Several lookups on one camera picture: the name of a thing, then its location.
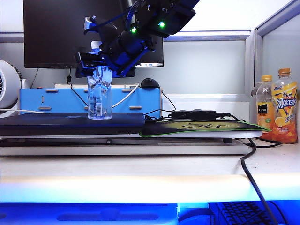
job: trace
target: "computer monitor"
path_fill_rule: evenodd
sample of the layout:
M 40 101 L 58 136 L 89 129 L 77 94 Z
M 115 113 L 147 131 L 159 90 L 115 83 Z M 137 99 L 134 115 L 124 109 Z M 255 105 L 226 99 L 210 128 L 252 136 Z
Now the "computer monitor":
M 89 52 L 90 43 L 100 40 L 98 33 L 83 34 L 86 16 L 107 21 L 124 11 L 122 0 L 23 0 L 24 61 L 26 68 L 76 68 L 74 54 Z M 120 33 L 125 19 L 113 23 Z M 155 52 L 140 60 L 140 67 L 162 67 L 163 39 Z

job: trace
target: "desk fan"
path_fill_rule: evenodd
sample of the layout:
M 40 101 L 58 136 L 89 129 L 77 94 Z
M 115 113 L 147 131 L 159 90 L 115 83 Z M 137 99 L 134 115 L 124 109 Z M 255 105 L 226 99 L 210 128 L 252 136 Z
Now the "desk fan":
M 23 83 L 20 71 L 11 64 L 0 60 L 0 108 L 18 108 L 19 89 Z M 0 118 L 16 115 L 15 111 L 0 111 Z

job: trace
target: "plastic water bottle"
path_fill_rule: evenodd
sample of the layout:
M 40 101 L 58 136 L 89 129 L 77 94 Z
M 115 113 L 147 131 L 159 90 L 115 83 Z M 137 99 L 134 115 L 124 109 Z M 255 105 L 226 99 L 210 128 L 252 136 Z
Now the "plastic water bottle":
M 272 140 L 274 106 L 272 102 L 272 75 L 263 75 L 262 84 L 256 93 L 257 124 L 270 129 L 263 131 L 262 138 Z
M 290 68 L 279 69 L 279 80 L 272 85 L 275 123 L 272 139 L 284 144 L 297 142 L 297 83 L 290 78 Z
M 101 42 L 92 42 L 92 54 L 98 54 Z M 88 118 L 109 120 L 112 118 L 112 72 L 108 67 L 98 66 L 88 77 Z

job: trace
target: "orange drink bottle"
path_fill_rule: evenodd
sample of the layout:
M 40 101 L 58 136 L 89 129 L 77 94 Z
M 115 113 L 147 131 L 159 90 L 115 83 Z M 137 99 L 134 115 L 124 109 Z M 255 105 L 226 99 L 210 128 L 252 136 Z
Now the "orange drink bottle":
M 297 142 L 296 103 L 297 83 L 291 78 L 290 68 L 279 69 L 279 80 L 272 85 L 275 123 L 272 139 L 284 144 Z
M 263 131 L 262 138 L 272 140 L 274 106 L 272 102 L 272 75 L 263 75 L 262 84 L 256 92 L 257 124 L 270 129 Z

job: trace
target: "computer mouse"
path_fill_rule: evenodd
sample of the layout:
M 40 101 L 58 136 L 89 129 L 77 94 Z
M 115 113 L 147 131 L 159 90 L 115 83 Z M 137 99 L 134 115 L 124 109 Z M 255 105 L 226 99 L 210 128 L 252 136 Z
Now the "computer mouse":
M 145 78 L 142 80 L 140 88 L 160 88 L 160 86 L 156 80 Z

